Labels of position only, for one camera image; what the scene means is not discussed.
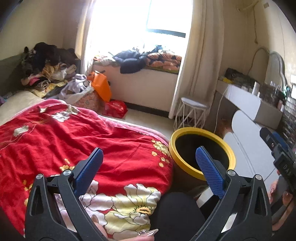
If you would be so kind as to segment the person's right hand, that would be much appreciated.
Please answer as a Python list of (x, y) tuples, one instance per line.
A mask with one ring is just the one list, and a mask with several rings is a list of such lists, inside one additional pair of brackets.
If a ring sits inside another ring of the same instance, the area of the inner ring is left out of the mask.
[(285, 212), (277, 222), (273, 222), (273, 232), (278, 231), (283, 226), (295, 206), (295, 198), (293, 195), (289, 191), (285, 190), (282, 192), (279, 190), (279, 182), (282, 182), (283, 177), (278, 170), (276, 170), (276, 172), (279, 175), (279, 178), (270, 186), (270, 190), (268, 192), (269, 203), (276, 204), (281, 199), (282, 205), (285, 207)]

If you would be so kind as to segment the person's left hand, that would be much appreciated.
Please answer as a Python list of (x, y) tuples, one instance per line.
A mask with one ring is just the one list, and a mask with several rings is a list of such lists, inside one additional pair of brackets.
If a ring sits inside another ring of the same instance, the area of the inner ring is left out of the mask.
[[(92, 215), (91, 216), (91, 219), (92, 221), (94, 222), (94, 224), (97, 226), (97, 228), (101, 231), (101, 233), (106, 237), (108, 238), (108, 234), (107, 232), (105, 231), (105, 229), (103, 228), (102, 225), (99, 224), (99, 219), (97, 218), (97, 216), (95, 215)], [(154, 230), (149, 230), (149, 231), (141, 231), (140, 233), (137, 233), (137, 232), (130, 232), (128, 231), (127, 234), (124, 234), (124, 236), (122, 236), (124, 239), (121, 239), (121, 240), (148, 240), (148, 241), (151, 241), (151, 240), (154, 240), (154, 236), (155, 234), (158, 232), (159, 230), (156, 228)]]

